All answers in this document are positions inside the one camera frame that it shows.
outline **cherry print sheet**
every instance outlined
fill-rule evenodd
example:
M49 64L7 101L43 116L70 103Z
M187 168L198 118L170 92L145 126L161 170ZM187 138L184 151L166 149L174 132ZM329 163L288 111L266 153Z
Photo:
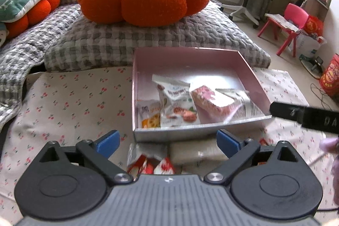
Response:
M254 71L271 101L307 105L287 72L261 68ZM131 67L28 76L29 92L10 127L1 156L0 216L11 223L21 218L13 196L15 184L47 141L57 140L61 145L71 146L82 139L95 140L117 129L121 144L110 160L126 169L128 148L133 142L131 81ZM246 137L263 137L269 144L290 141L323 185L324 197L320 207L333 207L333 177L330 175L333 157L318 148L323 133L275 119L265 129L255 130ZM213 162L204 161L200 167L188 164L185 171L204 173L210 166L213 169ZM316 215L320 221L334 217L335 212Z

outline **open box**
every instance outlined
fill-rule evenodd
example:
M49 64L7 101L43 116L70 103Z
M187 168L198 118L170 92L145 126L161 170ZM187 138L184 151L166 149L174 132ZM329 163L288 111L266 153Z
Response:
M190 83L190 90L202 85L211 88L248 90L250 99L265 114L228 124L210 123L197 111L200 125L138 128L137 101L159 99L152 75L171 77ZM141 47L134 52L132 81L132 127L137 142L167 142L200 139L226 129L233 134L263 128L271 120L270 101L252 69L235 50L189 47Z

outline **bedding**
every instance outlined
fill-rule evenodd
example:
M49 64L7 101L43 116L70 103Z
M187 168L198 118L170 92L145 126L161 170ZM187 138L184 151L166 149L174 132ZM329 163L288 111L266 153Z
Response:
M307 105L304 96L285 71L254 68L271 101ZM126 169L127 152L133 142L131 122L132 68L99 68L81 72L37 73L27 79L29 92L19 115L11 124L1 155L0 216L17 222L21 214L14 201L15 183L47 141L74 145L81 139L100 137L112 129L120 132L120 148L110 160ZM320 180L324 196L320 208L332 208L333 156L319 149L324 134L301 129L300 125L276 118L265 129L242 138L264 138L269 144L288 140ZM183 171L203 175L216 161L186 164ZM333 213L317 213L325 222Z
M139 28L123 22L97 25L81 14L74 1L61 0L68 5L0 48L0 130L21 108L29 70L43 62L50 72L126 66L132 64L134 48L143 46L235 49L251 66L267 68L271 62L269 54L212 2L174 25Z
M58 7L45 20L7 41L0 48L0 130L21 108L22 86L29 70L79 17L77 6Z
M78 71L129 66L137 47L210 47L238 50L250 66L267 68L271 58L254 44L218 6L210 2L201 12L179 22L140 28L126 22L98 25L83 15L45 54L47 71Z

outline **red plastic chair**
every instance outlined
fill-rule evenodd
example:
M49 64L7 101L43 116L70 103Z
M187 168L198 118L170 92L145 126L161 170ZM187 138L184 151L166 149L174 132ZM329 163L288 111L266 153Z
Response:
M292 3L289 3L286 7L285 13L284 13L284 18L289 21L291 20L295 26L297 26L299 29L303 29L307 19L308 19L308 14L306 13L305 10L300 8L299 6L296 6ZM284 51L286 46L288 46L291 41L293 40L293 57L296 56L296 37L298 36L299 33L292 31L291 29L285 28L281 26L278 22L273 20L272 18L268 17L268 20L264 27L260 30L258 33L258 37L261 36L262 32L266 29L266 27L270 24L273 23L273 32L274 32L274 39L278 39L278 29L277 26L286 31L289 36L285 40L284 44L279 48L277 51L277 55L280 56L280 54Z

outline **gray checkered quilt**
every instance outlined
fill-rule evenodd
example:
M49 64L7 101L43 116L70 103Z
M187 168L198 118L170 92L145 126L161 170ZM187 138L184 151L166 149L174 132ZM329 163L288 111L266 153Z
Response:
M271 62L213 3L161 28L124 22L97 25L81 14L79 5L60 6L0 48L0 130L19 112L23 83L32 67L45 62L46 69L55 72L126 66L132 64L133 50L143 46L235 49L251 66L267 68Z
M43 63L45 51L79 15L78 6L60 6L0 48L0 130L21 108L22 86L29 70Z
M210 2L179 22L140 28L126 22L98 25L81 15L45 54L48 71L78 71L128 66L137 47L209 47L238 50L250 66L265 67L271 58Z

